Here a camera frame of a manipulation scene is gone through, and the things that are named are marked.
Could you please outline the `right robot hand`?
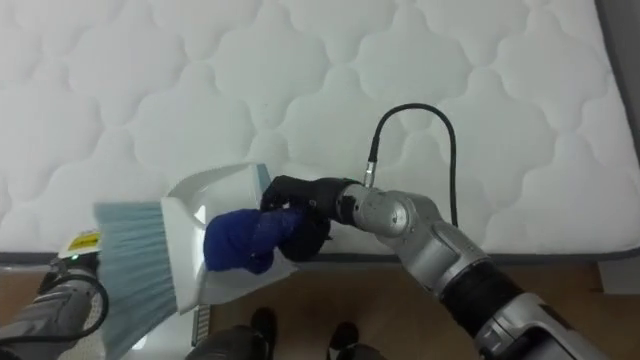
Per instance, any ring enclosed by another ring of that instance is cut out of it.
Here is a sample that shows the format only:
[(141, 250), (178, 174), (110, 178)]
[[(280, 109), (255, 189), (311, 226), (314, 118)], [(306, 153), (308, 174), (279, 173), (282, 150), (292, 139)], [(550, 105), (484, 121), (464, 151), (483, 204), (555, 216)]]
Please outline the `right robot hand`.
[(285, 206), (300, 210), (302, 221), (293, 234), (278, 248), (292, 262), (306, 262), (319, 254), (331, 239), (331, 222), (341, 221), (340, 196), (350, 185), (359, 182), (346, 178), (304, 180), (287, 175), (275, 177), (263, 192), (260, 210), (274, 211)]

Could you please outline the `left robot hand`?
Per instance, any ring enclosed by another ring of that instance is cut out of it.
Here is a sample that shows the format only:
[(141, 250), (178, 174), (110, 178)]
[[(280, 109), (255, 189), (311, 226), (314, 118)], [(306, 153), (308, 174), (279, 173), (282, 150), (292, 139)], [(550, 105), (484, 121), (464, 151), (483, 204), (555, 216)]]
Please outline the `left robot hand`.
[(89, 230), (79, 233), (58, 252), (57, 258), (65, 269), (81, 268), (93, 274), (99, 267), (100, 233)]

